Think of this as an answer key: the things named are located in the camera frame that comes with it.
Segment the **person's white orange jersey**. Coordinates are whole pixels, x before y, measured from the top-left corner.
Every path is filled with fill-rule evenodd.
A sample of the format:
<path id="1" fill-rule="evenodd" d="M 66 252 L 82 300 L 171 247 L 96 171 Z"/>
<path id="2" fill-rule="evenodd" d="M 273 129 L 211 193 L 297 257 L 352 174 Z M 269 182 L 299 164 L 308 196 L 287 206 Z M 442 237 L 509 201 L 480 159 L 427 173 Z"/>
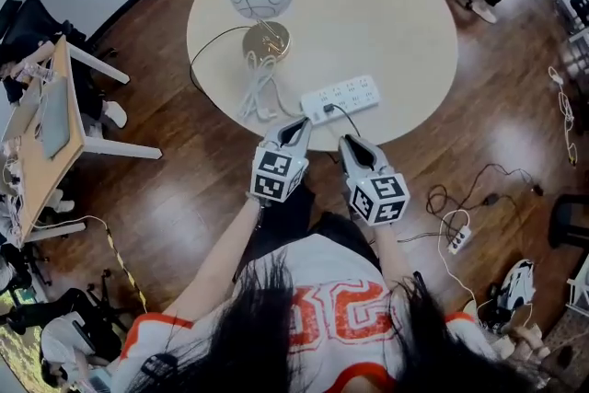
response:
<path id="1" fill-rule="evenodd" d="M 133 324 L 112 393 L 510 393 L 524 383 L 474 319 L 419 279 L 399 295 L 319 234 L 251 261 L 196 321 Z"/>

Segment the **grey closed laptop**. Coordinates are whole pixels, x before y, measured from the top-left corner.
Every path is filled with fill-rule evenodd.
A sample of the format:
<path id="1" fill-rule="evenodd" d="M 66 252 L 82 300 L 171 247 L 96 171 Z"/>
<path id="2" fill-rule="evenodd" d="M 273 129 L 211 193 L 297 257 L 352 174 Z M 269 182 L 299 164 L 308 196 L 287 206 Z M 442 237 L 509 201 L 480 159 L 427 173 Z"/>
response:
<path id="1" fill-rule="evenodd" d="M 68 87 L 65 78 L 54 79 L 45 88 L 41 105 L 40 141 L 43 155 L 46 159 L 53 159 L 70 140 Z"/>

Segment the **small white floor power strip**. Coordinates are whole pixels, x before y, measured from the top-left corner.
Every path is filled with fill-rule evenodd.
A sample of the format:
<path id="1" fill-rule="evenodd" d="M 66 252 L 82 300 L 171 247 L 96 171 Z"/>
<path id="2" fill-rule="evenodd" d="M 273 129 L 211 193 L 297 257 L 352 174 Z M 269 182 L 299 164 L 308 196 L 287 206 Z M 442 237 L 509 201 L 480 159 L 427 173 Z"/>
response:
<path id="1" fill-rule="evenodd" d="M 470 240 L 471 230 L 468 225 L 463 225 L 448 243 L 447 250 L 450 254 L 456 255 Z"/>

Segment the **black office chair base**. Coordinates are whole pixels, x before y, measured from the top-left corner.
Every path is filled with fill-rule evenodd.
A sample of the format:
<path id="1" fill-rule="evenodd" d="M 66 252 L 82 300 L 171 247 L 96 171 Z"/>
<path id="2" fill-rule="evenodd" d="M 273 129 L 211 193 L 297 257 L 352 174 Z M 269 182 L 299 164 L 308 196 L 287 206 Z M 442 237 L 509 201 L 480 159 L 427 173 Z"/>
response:
<path id="1" fill-rule="evenodd" d="M 131 307 L 118 306 L 111 302 L 109 292 L 111 275 L 110 269 L 104 269 L 102 271 L 99 295 L 97 295 L 97 286 L 94 283 L 87 285 L 86 292 L 98 315 L 112 327 L 117 328 L 121 333 L 127 334 L 130 328 L 123 322 L 123 318 L 130 317 L 134 313 L 134 310 Z"/>

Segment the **person's right forearm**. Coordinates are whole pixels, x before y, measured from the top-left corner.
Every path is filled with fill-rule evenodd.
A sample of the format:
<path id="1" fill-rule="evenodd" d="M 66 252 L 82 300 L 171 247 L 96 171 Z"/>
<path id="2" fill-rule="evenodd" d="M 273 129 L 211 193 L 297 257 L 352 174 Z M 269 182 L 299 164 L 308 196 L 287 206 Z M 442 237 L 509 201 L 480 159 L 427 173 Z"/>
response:
<path id="1" fill-rule="evenodd" d="M 408 283 L 413 275 L 409 260 L 397 241 L 392 225 L 377 225 L 372 229 L 385 284 L 392 294 L 399 295 L 403 284 Z"/>

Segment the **light wood work table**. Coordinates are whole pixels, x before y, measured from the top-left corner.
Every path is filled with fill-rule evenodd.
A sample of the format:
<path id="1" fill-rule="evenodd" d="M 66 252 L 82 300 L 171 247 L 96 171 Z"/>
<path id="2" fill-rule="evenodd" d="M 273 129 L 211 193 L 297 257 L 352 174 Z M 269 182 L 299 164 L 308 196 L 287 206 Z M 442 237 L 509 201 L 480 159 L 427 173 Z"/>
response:
<path id="1" fill-rule="evenodd" d="M 14 236 L 16 246 L 22 246 L 33 240 L 71 234 L 86 228 L 83 223 L 78 222 L 58 225 L 55 228 L 42 228 L 37 225 L 41 211 L 45 208 L 58 184 L 83 153 L 154 160 L 162 156 L 161 150 L 155 147 L 86 135 L 76 99 L 72 59 L 76 59 L 123 84 L 130 81 L 126 74 L 69 44 L 65 38 L 58 40 L 52 56 L 52 70 L 67 80 L 70 139 L 53 158 L 47 159 L 43 155 L 40 140 L 35 136 L 35 129 L 40 119 L 35 118 L 20 138 L 17 162 L 21 169 L 20 190 L 18 191 L 21 205 L 17 214 L 16 235 Z"/>

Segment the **person's left forearm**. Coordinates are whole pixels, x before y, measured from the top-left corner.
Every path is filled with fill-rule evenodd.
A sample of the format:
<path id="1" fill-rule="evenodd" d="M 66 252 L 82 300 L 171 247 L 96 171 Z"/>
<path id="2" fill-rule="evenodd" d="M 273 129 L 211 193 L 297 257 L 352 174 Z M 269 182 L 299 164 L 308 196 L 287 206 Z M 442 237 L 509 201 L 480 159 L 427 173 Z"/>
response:
<path id="1" fill-rule="evenodd" d="M 258 223 L 260 203 L 247 199 L 237 216 L 218 238 L 195 278 L 164 311 L 164 315 L 196 321 L 215 310 L 224 300 Z"/>

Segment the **white black bag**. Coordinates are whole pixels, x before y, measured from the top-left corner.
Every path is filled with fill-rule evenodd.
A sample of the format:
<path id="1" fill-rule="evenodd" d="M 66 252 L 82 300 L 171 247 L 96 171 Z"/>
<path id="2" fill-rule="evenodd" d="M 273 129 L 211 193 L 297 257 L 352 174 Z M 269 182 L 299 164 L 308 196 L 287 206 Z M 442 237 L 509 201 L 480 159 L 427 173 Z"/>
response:
<path id="1" fill-rule="evenodd" d="M 505 276 L 501 285 L 493 284 L 490 288 L 489 309 L 484 321 L 486 328 L 498 333 L 511 322 L 515 312 L 524 305 L 529 305 L 535 294 L 535 264 L 532 260 L 519 260 Z"/>

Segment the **person's black trousers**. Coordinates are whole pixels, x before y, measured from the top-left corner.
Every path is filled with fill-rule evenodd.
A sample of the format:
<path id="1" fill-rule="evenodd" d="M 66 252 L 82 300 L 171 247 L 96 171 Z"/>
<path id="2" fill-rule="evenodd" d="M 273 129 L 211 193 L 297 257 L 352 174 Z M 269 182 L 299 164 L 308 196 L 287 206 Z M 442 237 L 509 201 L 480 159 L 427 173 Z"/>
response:
<path id="1" fill-rule="evenodd" d="M 315 234 L 355 252 L 381 272 L 378 257 L 359 226 L 352 220 L 343 215 L 325 211 L 318 221 L 311 225 L 315 198 L 316 194 L 302 181 L 285 202 L 273 202 L 261 210 L 259 221 L 237 266 L 233 282 L 251 261 Z"/>

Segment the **silver open laptop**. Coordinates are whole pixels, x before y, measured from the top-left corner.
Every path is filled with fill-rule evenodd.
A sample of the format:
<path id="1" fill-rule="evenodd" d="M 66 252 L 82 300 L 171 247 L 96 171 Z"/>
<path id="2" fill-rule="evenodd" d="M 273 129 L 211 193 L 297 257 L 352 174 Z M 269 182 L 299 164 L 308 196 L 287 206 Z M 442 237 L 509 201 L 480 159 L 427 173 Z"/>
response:
<path id="1" fill-rule="evenodd" d="M 38 79 L 34 79 L 24 92 L 19 103 L 13 108 L 10 119 L 6 125 L 0 141 L 2 143 L 20 137 L 28 129 L 31 121 L 37 114 L 41 101 L 41 85 Z"/>

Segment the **yellow black striped floor strip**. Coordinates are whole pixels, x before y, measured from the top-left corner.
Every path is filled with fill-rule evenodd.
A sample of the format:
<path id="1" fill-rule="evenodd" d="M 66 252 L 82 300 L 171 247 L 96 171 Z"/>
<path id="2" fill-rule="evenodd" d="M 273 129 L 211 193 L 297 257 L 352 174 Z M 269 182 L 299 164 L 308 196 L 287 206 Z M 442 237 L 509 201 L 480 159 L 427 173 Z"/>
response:
<path id="1" fill-rule="evenodd" d="M 106 236 L 107 236 L 108 243 L 110 245 L 110 248 L 114 252 L 116 261 L 119 263 L 119 266 L 121 267 L 123 273 L 125 274 L 126 278 L 128 279 L 130 285 L 132 286 L 133 290 L 136 292 L 136 294 L 137 294 L 137 296 L 138 296 L 138 298 L 139 298 L 139 300 L 141 302 L 143 311 L 145 313 L 147 313 L 148 312 L 148 309 L 147 309 L 148 306 L 147 306 L 147 300 L 145 298 L 144 293 L 140 289 L 139 285 L 137 284 L 137 282 L 135 281 L 133 275 L 131 274 L 131 272 L 129 271 L 127 265 L 125 264 L 125 262 L 124 262 L 124 260 L 123 260 L 123 258 L 121 256 L 121 253 L 118 251 L 118 249 L 117 249 L 117 247 L 115 245 L 115 242 L 114 242 L 112 233 L 110 231 L 110 228 L 107 225 L 105 226 L 105 231 L 106 231 Z"/>

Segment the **black frame chair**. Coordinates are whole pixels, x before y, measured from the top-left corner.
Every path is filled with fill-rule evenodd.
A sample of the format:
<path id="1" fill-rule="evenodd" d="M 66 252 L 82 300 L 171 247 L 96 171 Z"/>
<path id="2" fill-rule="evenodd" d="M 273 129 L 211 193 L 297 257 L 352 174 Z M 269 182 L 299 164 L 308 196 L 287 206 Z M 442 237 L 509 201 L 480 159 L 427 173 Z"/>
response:
<path id="1" fill-rule="evenodd" d="M 548 231 L 548 242 L 553 249 L 569 245 L 589 250 L 589 227 L 571 223 L 574 205 L 589 207 L 589 195 L 562 194 L 554 202 Z"/>

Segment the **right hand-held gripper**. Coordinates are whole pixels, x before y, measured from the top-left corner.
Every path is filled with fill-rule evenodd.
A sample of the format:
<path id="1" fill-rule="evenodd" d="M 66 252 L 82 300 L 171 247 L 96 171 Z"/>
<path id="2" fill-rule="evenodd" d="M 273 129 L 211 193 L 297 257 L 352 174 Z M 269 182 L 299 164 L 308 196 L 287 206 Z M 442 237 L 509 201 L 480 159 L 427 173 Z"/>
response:
<path id="1" fill-rule="evenodd" d="M 397 222 L 405 213 L 410 193 L 401 173 L 368 176 L 388 167 L 380 147 L 356 134 L 339 140 L 341 166 L 350 183 L 349 205 L 369 226 Z"/>

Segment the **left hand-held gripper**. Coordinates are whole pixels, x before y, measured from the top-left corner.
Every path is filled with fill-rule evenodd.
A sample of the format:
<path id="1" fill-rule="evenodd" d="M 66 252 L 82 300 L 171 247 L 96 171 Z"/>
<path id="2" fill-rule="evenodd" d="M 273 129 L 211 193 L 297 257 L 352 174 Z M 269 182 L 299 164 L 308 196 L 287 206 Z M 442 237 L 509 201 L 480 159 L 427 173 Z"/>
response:
<path id="1" fill-rule="evenodd" d="M 263 141 L 287 146 L 287 152 L 258 146 L 252 163 L 250 193 L 263 200 L 285 202 L 301 183 L 313 123 L 307 117 L 291 118 L 273 125 Z"/>

